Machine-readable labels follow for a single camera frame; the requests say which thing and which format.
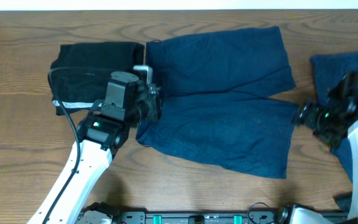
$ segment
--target cable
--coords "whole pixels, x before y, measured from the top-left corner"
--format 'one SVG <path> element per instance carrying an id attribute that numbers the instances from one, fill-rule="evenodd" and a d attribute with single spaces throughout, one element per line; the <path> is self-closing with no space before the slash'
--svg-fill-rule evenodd
<path id="1" fill-rule="evenodd" d="M 59 94 L 56 92 L 55 87 L 53 85 L 53 81 L 52 81 L 52 72 L 54 72 L 56 70 L 62 70 L 62 69 L 68 69 L 68 68 L 69 67 L 62 67 L 62 68 L 54 68 L 54 69 L 49 70 L 48 82 L 49 82 L 49 85 L 50 85 L 50 89 L 52 91 L 52 95 L 59 102 L 59 105 L 61 106 L 62 111 L 63 111 L 64 115 L 66 116 L 66 118 L 67 118 L 67 120 L 68 120 L 68 122 L 69 122 L 69 124 L 71 126 L 71 129 L 74 132 L 75 142 L 76 142 L 76 145 L 77 145 L 77 157 L 76 157 L 76 160 L 75 160 L 74 168 L 71 170 L 70 176 L 67 178 L 67 181 L 65 182 L 65 185 L 63 185 L 63 187 L 60 190 L 59 194 L 56 196 L 55 200 L 51 204 L 51 206 L 50 206 L 50 208 L 49 208 L 49 210 L 48 210 L 48 212 L 47 212 L 42 224 L 46 224 L 49 221 L 50 214 L 52 213 L 52 211 L 55 208 L 55 206 L 56 206 L 57 202 L 59 201 L 60 197 L 62 196 L 62 194 L 64 193 L 65 189 L 67 188 L 67 185 L 70 183 L 70 181 L 72 180 L 73 176 L 77 172 L 78 165 L 80 164 L 81 147 L 80 147 L 80 141 L 78 140 L 78 134 L 77 134 L 74 122 L 73 122 L 71 116 L 67 113 L 67 110 L 64 107 L 62 101 L 60 100 Z"/>
<path id="2" fill-rule="evenodd" d="M 265 202 L 256 202 L 253 205 L 251 205 L 251 207 L 249 207 L 248 211 L 247 211 L 247 218 L 248 218 L 248 222 L 252 222 L 253 224 L 258 224 L 254 221 L 254 218 L 249 218 L 249 212 L 251 211 L 251 209 L 253 209 L 256 205 L 265 205 L 267 208 L 270 208 Z"/>

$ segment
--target black cable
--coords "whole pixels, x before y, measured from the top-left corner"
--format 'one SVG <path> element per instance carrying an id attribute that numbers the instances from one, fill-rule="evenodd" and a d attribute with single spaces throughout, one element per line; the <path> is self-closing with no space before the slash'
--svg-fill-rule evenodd
<path id="1" fill-rule="evenodd" d="M 62 69 L 69 69 L 69 67 L 64 67 L 64 68 L 54 68 L 49 70 L 48 73 L 48 82 L 50 84 L 50 89 L 52 91 L 52 95 L 56 98 L 56 100 L 59 102 L 60 107 L 62 108 L 62 111 L 64 113 L 64 115 L 66 116 L 71 129 L 74 132 L 74 137 L 75 137 L 75 142 L 77 145 L 77 157 L 75 160 L 75 165 L 74 168 L 71 170 L 71 174 L 70 176 L 67 178 L 67 181 L 65 183 L 65 185 L 63 185 L 62 189 L 60 190 L 59 194 L 56 196 L 55 200 L 53 201 L 53 203 L 51 204 L 42 224 L 46 224 L 49 221 L 49 216 L 52 213 L 53 209 L 55 208 L 57 202 L 59 201 L 60 197 L 62 196 L 62 194 L 64 193 L 65 189 L 67 188 L 67 185 L 70 183 L 70 181 L 72 180 L 73 176 L 76 174 L 77 169 L 78 169 L 78 165 L 80 164 L 80 157 L 81 157 L 81 147 L 80 147 L 80 141 L 78 140 L 78 135 L 77 135 L 77 131 L 74 125 L 74 122 L 71 118 L 71 116 L 67 113 L 66 108 L 64 107 L 62 101 L 60 100 L 59 94 L 56 92 L 55 87 L 53 85 L 53 81 L 52 81 L 52 72 L 56 71 L 56 70 L 62 70 Z"/>
<path id="2" fill-rule="evenodd" d="M 253 224 L 260 224 L 260 223 L 256 223 L 254 221 L 254 218 L 249 218 L 249 212 L 256 206 L 256 205 L 265 205 L 267 208 L 270 208 L 265 202 L 256 202 L 253 205 L 251 205 L 251 207 L 249 207 L 248 211 L 247 211 L 247 218 L 248 218 L 248 222 L 252 222 Z"/>

